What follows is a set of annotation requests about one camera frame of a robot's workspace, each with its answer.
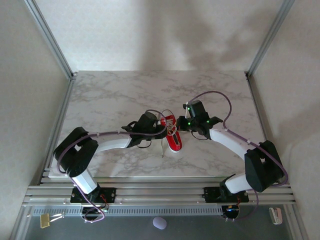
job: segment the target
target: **white marble surface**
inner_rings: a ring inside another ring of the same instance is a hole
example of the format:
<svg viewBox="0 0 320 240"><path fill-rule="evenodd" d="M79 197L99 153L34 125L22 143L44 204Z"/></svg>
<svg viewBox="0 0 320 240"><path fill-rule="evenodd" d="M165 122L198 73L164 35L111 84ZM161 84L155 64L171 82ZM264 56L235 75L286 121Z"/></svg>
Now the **white marble surface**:
<svg viewBox="0 0 320 240"><path fill-rule="evenodd" d="M75 128L89 132L114 131L137 121L147 109L170 109L184 115L183 103L209 90L224 92L232 102L227 125L233 131L263 140L262 129L243 71L80 71L71 95L59 143ZM200 97L211 117L221 119L229 106L219 94ZM233 152L210 140L182 133L183 148L172 153L160 140L146 149L112 149L98 153L88 169L94 177L229 176L244 170ZM50 177L58 177L56 160Z"/></svg>

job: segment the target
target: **red sneaker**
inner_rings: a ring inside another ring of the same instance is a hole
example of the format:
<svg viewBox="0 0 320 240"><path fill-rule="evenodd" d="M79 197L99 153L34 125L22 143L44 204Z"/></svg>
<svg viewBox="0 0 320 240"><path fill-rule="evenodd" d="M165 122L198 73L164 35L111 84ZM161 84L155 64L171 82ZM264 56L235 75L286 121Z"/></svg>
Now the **red sneaker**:
<svg viewBox="0 0 320 240"><path fill-rule="evenodd" d="M176 118L174 115L169 115L165 117L166 121L167 121L167 136L165 137L169 148L172 152L177 153L181 150L182 148L182 141L180 138L180 134L178 132L178 129L176 127ZM166 122L164 120L164 118L161 118L161 125L165 126Z"/></svg>

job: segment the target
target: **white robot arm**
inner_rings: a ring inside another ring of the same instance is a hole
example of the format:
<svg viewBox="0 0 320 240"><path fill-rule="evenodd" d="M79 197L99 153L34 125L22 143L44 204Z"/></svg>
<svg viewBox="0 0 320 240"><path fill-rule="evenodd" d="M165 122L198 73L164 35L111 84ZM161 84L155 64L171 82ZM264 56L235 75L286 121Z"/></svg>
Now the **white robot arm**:
<svg viewBox="0 0 320 240"><path fill-rule="evenodd" d="M245 173L231 175L220 183L218 190L221 196L217 203L230 203L231 200L237 199L234 198L236 195L239 196L246 190L262 192L284 176L283 171L267 155L230 134L224 128L221 119L210 118L201 101L193 101L184 107L189 110L190 118L178 118L179 131L198 132L207 139L227 147L244 160ZM77 127L54 151L58 166L61 166L77 186L90 196L90 200L96 200L97 203L100 201L101 188L87 169L94 154L110 149L130 148L139 145L142 140L162 139L167 135L165 126L160 125L156 116L150 112L144 113L139 121L122 128L126 132L121 134L89 134L82 127ZM80 150L76 150L75 145L81 147ZM259 147L281 164L272 142L265 141L260 143Z"/></svg>

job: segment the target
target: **metal bracket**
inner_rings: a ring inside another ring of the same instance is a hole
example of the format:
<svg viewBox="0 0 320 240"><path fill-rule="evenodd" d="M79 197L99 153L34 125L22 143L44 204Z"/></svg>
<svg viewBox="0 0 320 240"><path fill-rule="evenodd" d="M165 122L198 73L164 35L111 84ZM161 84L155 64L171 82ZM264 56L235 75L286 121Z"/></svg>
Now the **metal bracket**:
<svg viewBox="0 0 320 240"><path fill-rule="evenodd" d="M99 190L99 195L94 200L94 203L105 203L104 199L101 197L103 196L108 204L115 203L116 199L116 188L114 187L102 187ZM88 203L77 187L73 188L71 198L70 198L71 204L86 204Z"/></svg>
<svg viewBox="0 0 320 240"><path fill-rule="evenodd" d="M206 203L248 203L249 197L248 193L241 191L237 194L229 196L226 200L221 199L220 187L209 186L205 187L204 194L202 197L205 199Z"/></svg>

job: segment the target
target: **floor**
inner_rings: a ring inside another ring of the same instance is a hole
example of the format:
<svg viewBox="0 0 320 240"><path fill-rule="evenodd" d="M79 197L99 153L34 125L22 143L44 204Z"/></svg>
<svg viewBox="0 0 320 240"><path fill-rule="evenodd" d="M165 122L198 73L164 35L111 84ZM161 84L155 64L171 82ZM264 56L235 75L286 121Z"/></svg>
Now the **floor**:
<svg viewBox="0 0 320 240"><path fill-rule="evenodd" d="M253 81L311 240L320 239L319 11L319 1L295 1Z"/></svg>
<svg viewBox="0 0 320 240"><path fill-rule="evenodd" d="M241 208L243 215L252 207ZM163 216L167 222L164 230L152 224L154 216L108 216L95 224L84 223L80 217L65 217L39 228L39 217L31 219L26 240L290 240L288 226L274 225L268 214L268 206L261 206L246 221L226 222L217 215L210 216Z"/></svg>

